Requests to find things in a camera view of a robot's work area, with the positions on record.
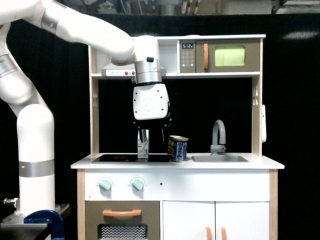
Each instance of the spam can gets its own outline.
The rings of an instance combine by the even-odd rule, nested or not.
[[[169,136],[168,157],[175,162],[187,160],[188,139],[183,136]]]

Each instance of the cabinet handle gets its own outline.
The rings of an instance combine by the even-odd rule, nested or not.
[[[221,227],[222,232],[222,240],[227,240],[226,228],[223,226]]]
[[[209,226],[206,227],[206,240],[211,240],[211,228]]]
[[[205,43],[203,46],[204,46],[204,68],[203,69],[208,69],[208,64],[209,64],[208,43]]]
[[[132,211],[112,211],[112,210],[103,210],[103,216],[108,217],[131,217],[131,216],[140,216],[141,210],[132,210]]]

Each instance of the black cooktop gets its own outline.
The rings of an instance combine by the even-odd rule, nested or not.
[[[138,158],[137,154],[104,154],[93,160],[93,164],[107,163],[165,163],[170,162],[167,154],[152,154],[149,158]]]

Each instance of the blue clamp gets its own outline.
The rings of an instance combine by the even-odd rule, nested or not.
[[[31,213],[23,220],[25,224],[49,223],[52,240],[65,240],[64,221],[62,217],[53,210],[40,210]]]

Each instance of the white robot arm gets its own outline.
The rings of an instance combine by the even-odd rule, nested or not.
[[[135,64],[133,93],[137,120],[163,119],[169,98],[162,84],[158,41],[131,37],[117,27],[54,0],[0,0],[0,98],[17,116],[20,214],[55,208],[54,118],[6,43],[10,23],[19,19],[68,42],[90,45],[115,65]]]

